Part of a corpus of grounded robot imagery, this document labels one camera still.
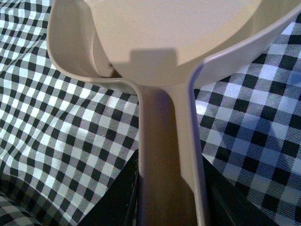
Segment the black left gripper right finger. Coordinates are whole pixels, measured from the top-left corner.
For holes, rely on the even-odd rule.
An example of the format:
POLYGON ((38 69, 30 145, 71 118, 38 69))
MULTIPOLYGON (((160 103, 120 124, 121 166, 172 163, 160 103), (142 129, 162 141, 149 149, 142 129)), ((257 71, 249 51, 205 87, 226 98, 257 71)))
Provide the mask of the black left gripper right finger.
POLYGON ((206 158, 203 158, 210 216, 213 226, 276 226, 206 158))

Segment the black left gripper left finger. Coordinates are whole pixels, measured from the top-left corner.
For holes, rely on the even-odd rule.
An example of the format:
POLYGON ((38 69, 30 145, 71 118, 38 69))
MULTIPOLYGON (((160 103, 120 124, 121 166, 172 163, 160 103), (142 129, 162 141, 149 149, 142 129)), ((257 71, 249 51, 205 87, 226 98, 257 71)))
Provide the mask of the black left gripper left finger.
POLYGON ((132 226, 138 187, 138 151, 130 157, 101 200, 81 220, 82 226, 132 226))

